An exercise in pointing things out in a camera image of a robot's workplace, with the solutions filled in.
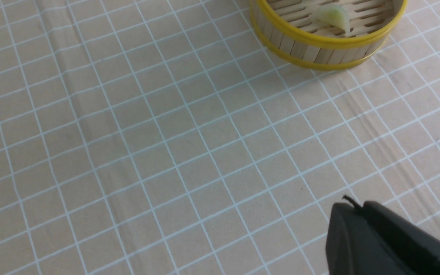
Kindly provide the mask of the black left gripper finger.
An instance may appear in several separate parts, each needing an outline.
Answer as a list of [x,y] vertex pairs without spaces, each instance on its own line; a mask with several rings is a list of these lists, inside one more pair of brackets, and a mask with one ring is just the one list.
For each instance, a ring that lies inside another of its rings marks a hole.
[[330,275],[440,275],[440,240],[379,202],[343,198],[325,243]]

